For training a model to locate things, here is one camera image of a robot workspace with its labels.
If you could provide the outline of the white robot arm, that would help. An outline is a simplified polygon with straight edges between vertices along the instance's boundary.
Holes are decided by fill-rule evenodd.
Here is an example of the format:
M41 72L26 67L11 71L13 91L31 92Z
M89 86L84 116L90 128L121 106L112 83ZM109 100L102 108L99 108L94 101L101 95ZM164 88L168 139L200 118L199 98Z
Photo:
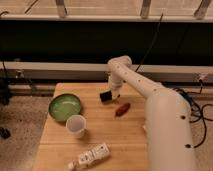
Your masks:
M108 61L109 86L118 91L123 82L145 98L145 127L149 171L197 171L191 107L177 91L131 69L129 56Z

